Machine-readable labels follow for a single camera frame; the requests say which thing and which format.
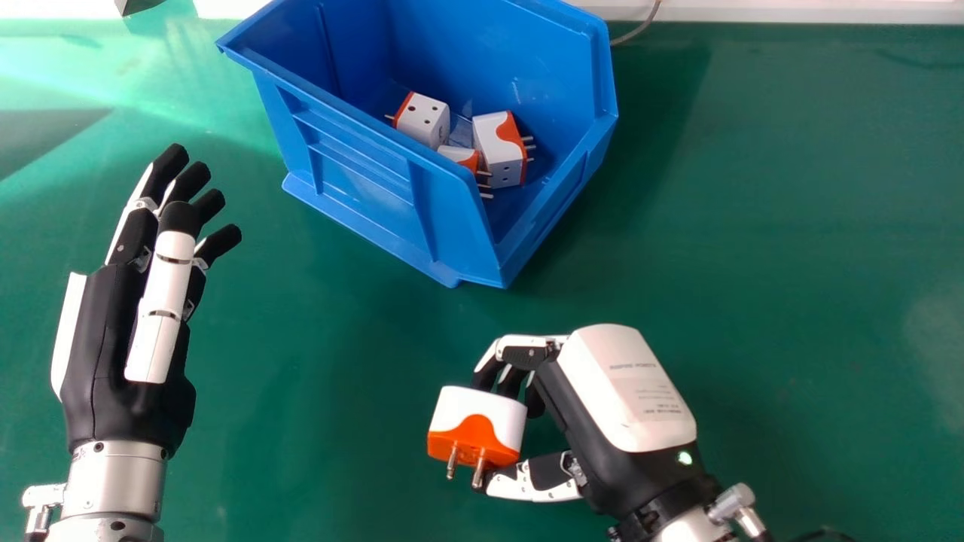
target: green table surface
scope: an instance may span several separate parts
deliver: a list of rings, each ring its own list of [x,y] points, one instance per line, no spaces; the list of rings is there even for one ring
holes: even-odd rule
[[[67,473],[48,365],[171,141],[244,243],[193,319],[171,540],[604,540],[580,502],[487,500],[425,454],[444,384],[506,333],[640,328],[782,540],[964,532],[964,28],[660,24],[614,52],[622,117],[507,291],[449,290],[285,195],[248,72],[170,0],[0,21],[0,540]],[[549,420],[525,452],[564,446]]]

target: robotic arm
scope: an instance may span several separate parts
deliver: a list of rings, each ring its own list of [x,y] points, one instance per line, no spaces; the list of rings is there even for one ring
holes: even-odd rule
[[[526,414],[546,410],[571,449],[518,461]],[[448,452],[449,478],[458,464],[475,468],[477,492],[586,499],[618,522],[611,542],[736,540],[731,523],[771,541],[753,492],[742,483],[721,491],[696,440],[696,420],[649,345],[613,324],[496,340],[470,388],[442,389],[428,439],[433,457]]]
[[[165,470],[197,398],[184,374],[187,322],[207,270],[241,241],[228,225],[197,242],[225,198],[210,190],[189,203],[211,174],[201,162],[184,169],[188,162],[177,144],[151,162],[103,266],[67,281],[50,383],[67,420],[70,472],[67,483],[23,494],[27,542],[164,539],[155,524]]]

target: blue storage bin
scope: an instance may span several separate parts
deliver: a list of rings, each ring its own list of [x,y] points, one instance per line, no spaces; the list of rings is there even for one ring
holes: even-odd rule
[[[218,47],[254,74],[284,190],[450,287],[512,282],[618,116],[605,24],[557,0],[276,0]],[[408,91],[462,128],[511,110],[538,146],[525,186],[482,200],[468,170],[394,130],[383,115]]]

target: gray cable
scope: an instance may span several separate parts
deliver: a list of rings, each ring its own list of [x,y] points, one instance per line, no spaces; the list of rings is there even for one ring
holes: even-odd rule
[[[610,40],[610,41],[609,41],[609,46],[610,46],[610,47],[615,47],[615,46],[617,46],[617,45],[621,45],[621,44],[623,44],[623,43],[625,43],[625,42],[627,42],[627,41],[629,41],[629,40],[632,40],[632,39],[635,38],[636,36],[639,36],[639,34],[640,34],[642,31],[644,31],[644,30],[646,30],[647,28],[649,28],[650,24],[653,23],[653,19],[656,18],[656,12],[659,11],[659,4],[662,4],[662,0],[655,0],[655,1],[653,2],[653,9],[650,10],[650,16],[646,17],[646,20],[644,20],[643,22],[639,23],[639,26],[637,26],[636,28],[633,28],[633,29],[630,30],[629,32],[626,32],[624,35],[620,36],[619,38],[614,38],[614,39]]]

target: metal pin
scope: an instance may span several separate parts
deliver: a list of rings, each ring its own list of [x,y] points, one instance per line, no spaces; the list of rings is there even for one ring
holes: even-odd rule
[[[455,466],[459,459],[459,449],[457,447],[452,447],[452,453],[448,455],[448,464],[445,465],[445,479],[453,479],[455,477]]]
[[[485,473],[485,456],[479,455],[479,460],[475,464],[475,473],[472,474],[472,489],[482,488],[482,478]]]

